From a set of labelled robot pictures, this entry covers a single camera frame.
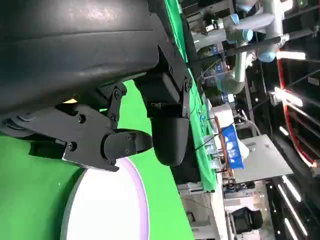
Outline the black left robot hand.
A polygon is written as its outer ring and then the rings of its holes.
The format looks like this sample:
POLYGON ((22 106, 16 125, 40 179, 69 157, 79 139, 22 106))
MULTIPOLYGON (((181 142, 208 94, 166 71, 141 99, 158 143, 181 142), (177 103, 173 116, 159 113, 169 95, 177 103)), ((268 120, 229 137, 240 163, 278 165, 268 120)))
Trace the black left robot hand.
POLYGON ((153 149, 176 167, 192 85, 159 1, 0 3, 0 131, 34 156, 115 172, 153 149))

